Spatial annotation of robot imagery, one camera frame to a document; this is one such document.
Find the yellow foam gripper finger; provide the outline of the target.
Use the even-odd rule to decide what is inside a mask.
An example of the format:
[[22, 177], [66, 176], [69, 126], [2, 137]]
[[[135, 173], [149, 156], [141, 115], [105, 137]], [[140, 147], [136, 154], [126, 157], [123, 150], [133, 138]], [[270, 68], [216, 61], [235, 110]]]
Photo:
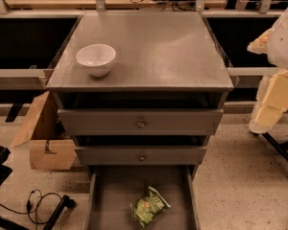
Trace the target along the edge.
[[260, 35], [257, 39], [251, 42], [248, 45], [247, 50], [254, 54], [266, 54], [270, 31], [271, 30], [268, 29], [262, 35]]
[[288, 70], [264, 76], [259, 83], [249, 130], [266, 133], [288, 110]]

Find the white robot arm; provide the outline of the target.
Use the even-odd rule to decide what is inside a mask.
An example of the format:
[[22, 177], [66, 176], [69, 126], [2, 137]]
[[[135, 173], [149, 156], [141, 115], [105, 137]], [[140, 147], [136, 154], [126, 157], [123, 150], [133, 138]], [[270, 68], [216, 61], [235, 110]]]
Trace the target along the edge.
[[249, 44], [247, 50], [266, 54], [268, 61], [279, 69], [272, 76], [264, 76], [259, 83], [249, 123], [251, 132], [265, 133], [288, 110], [288, 8], [271, 29]]

